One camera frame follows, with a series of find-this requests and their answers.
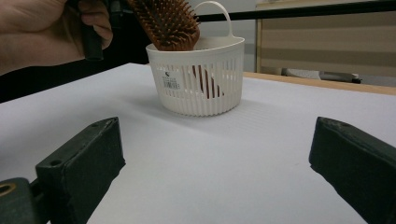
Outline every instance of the basket handle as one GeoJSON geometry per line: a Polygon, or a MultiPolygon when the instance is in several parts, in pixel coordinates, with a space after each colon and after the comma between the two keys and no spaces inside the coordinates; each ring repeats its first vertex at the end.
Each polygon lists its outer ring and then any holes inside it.
{"type": "Polygon", "coordinates": [[[201,5],[205,5],[205,4],[213,4],[213,5],[219,7],[219,8],[222,10],[222,12],[223,12],[223,14],[224,14],[224,16],[225,16],[225,18],[227,19],[227,22],[228,22],[228,28],[229,28],[228,36],[233,37],[233,27],[231,26],[230,15],[228,15],[228,12],[227,12],[227,10],[225,9],[225,7],[224,7],[222,4],[220,4],[220,3],[218,3],[218,2],[215,2],[215,1],[206,1],[206,2],[202,2],[202,3],[198,4],[198,5],[194,8],[194,10],[196,11],[196,9],[197,9],[198,7],[200,7],[201,5]]]}

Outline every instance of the hairbrush bristles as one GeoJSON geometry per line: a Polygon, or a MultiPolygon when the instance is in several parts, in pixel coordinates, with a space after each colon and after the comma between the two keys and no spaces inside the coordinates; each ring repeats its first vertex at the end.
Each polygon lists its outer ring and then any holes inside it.
{"type": "Polygon", "coordinates": [[[199,23],[184,0],[128,0],[128,3],[158,50],[193,50],[199,39],[199,23]]]}

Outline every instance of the black object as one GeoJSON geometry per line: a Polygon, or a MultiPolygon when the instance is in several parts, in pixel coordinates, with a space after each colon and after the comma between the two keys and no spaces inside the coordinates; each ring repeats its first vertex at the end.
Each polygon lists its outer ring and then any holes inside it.
{"type": "MultiPolygon", "coordinates": [[[[230,12],[229,16],[232,21],[245,21],[275,18],[343,15],[395,10],[396,0],[381,0],[356,3],[340,3],[312,7],[290,7],[245,12],[230,12]]],[[[199,22],[226,20],[223,14],[200,15],[197,17],[199,22]]]]}
{"type": "Polygon", "coordinates": [[[356,84],[361,84],[361,79],[360,78],[352,78],[351,82],[356,83],[356,84]]]}
{"type": "Polygon", "coordinates": [[[368,223],[396,223],[395,147],[347,123],[318,118],[309,162],[368,223]]]}
{"type": "Polygon", "coordinates": [[[0,182],[0,222],[86,223],[124,165],[119,120],[95,122],[40,162],[31,185],[0,182]]]}
{"type": "MultiPolygon", "coordinates": [[[[68,0],[67,4],[78,11],[79,0],[68,0]]],[[[108,1],[103,0],[108,8],[108,1]]],[[[92,26],[81,24],[82,46],[85,59],[90,62],[99,62],[104,59],[102,51],[102,38],[93,30],[92,26]]]]}

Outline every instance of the hand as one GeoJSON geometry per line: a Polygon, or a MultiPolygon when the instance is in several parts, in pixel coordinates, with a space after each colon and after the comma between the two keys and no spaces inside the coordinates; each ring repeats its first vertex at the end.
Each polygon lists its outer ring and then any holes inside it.
{"type": "Polygon", "coordinates": [[[103,49],[113,38],[99,0],[79,1],[80,16],[66,0],[0,0],[0,6],[0,75],[2,70],[83,59],[82,22],[102,37],[103,49]]]}

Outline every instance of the screw hole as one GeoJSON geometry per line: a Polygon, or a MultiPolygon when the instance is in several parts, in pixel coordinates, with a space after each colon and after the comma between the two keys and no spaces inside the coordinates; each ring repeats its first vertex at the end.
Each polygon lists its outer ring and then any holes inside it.
{"type": "Polygon", "coordinates": [[[9,184],[7,183],[7,184],[0,185],[0,197],[10,193],[16,187],[17,186],[14,183],[9,183],[9,184]]]}
{"type": "Polygon", "coordinates": [[[59,165],[59,164],[61,164],[61,163],[62,163],[62,161],[56,160],[56,161],[52,161],[49,165],[51,165],[51,166],[57,166],[57,165],[59,165]]]}

